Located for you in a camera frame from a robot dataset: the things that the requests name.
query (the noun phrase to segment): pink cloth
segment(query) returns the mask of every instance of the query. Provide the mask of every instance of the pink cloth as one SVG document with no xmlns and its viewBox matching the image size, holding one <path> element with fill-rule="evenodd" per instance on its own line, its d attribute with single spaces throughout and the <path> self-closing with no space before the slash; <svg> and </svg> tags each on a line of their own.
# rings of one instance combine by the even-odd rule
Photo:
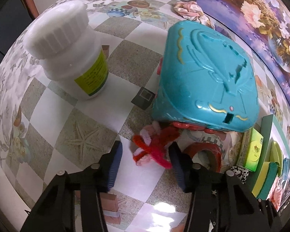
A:
<svg viewBox="0 0 290 232">
<path fill-rule="evenodd" d="M 275 209 L 278 211 L 281 205 L 282 198 L 282 186 L 279 183 L 279 178 L 276 177 L 270 192 L 268 193 L 267 199 L 270 199 Z"/>
<path fill-rule="evenodd" d="M 194 1 L 178 2 L 174 9 L 185 19 L 190 21 L 197 21 L 203 25 L 215 29 L 215 27 L 211 24 L 208 16 L 204 14 L 202 8 Z"/>
</svg>

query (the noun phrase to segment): tape roll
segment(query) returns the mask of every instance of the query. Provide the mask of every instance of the tape roll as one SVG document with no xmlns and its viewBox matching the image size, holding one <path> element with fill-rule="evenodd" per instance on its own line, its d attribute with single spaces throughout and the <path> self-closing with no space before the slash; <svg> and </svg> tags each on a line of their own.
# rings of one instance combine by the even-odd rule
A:
<svg viewBox="0 0 290 232">
<path fill-rule="evenodd" d="M 204 151 L 210 162 L 210 170 L 219 173 L 221 168 L 221 149 L 217 144 L 193 143 L 189 145 L 183 153 L 192 159 L 198 152 Z"/>
</svg>

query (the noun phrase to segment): toy case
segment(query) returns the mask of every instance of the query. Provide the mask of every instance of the toy case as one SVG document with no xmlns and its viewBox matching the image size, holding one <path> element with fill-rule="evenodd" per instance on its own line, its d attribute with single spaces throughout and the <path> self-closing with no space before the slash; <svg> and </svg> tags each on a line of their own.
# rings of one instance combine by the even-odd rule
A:
<svg viewBox="0 0 290 232">
<path fill-rule="evenodd" d="M 193 21 L 168 32 L 152 116 L 244 132 L 259 114 L 250 60 L 234 41 Z"/>
</svg>

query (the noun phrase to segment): flower painting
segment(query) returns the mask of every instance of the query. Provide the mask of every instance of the flower painting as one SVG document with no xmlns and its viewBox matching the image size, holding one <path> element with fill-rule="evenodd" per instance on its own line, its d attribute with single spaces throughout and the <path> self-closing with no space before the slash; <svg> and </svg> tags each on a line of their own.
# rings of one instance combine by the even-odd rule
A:
<svg viewBox="0 0 290 232">
<path fill-rule="evenodd" d="M 290 104 L 290 12 L 282 0 L 197 0 L 262 59 Z"/>
</svg>

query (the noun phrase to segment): crumpled fabric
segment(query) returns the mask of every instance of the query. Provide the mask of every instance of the crumpled fabric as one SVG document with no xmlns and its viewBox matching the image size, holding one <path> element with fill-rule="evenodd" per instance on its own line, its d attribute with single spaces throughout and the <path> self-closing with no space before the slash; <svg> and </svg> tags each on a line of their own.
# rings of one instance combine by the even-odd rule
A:
<svg viewBox="0 0 290 232">
<path fill-rule="evenodd" d="M 208 16 L 204 14 L 202 8 L 194 1 L 178 2 L 174 6 L 174 9 L 185 19 L 196 21 L 212 29 L 215 29 L 215 26 L 211 24 Z"/>
</svg>

